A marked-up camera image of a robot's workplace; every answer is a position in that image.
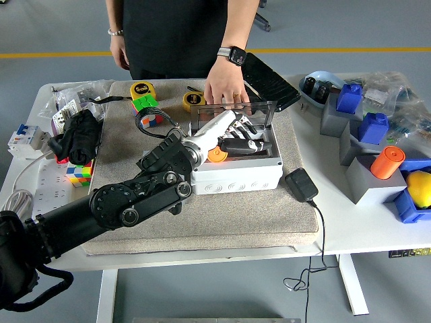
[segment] smartwatch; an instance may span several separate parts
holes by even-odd
[[[228,60],[234,63],[236,66],[243,66],[247,53],[245,50],[232,46],[232,47],[220,47],[217,56],[225,56]]]

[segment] power strip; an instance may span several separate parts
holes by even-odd
[[[41,161],[33,200],[33,218],[71,201],[75,188],[66,177],[66,171],[67,164],[57,164],[55,159]]]

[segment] hand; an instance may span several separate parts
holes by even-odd
[[[129,60],[126,56],[126,46],[124,44],[124,37],[111,36],[110,37],[110,51],[114,57],[115,64],[122,69],[129,70]]]
[[[241,67],[218,56],[205,82],[203,97],[208,104],[250,102],[245,91]]]

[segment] yellow floor line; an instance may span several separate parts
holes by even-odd
[[[364,47],[364,48],[250,48],[255,54],[319,54],[354,52],[431,52],[431,47]],[[51,57],[100,57],[111,56],[108,51],[101,52],[23,52],[0,54],[0,59],[41,59]]]

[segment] white robotic hand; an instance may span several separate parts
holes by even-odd
[[[223,137],[230,125],[236,121],[236,113],[227,110],[210,120],[196,135],[183,139],[183,145],[193,156],[196,167],[202,165],[208,157],[208,151],[216,148],[218,138]]]
[[[220,146],[220,150],[226,153],[241,155],[256,153],[271,147],[270,143],[262,139],[251,139],[244,126],[250,133],[257,134],[257,130],[245,115],[227,110],[210,120],[196,135],[183,139],[183,145],[193,156],[195,167],[202,165],[208,157],[208,151],[216,146]],[[226,132],[233,138],[227,138]]]

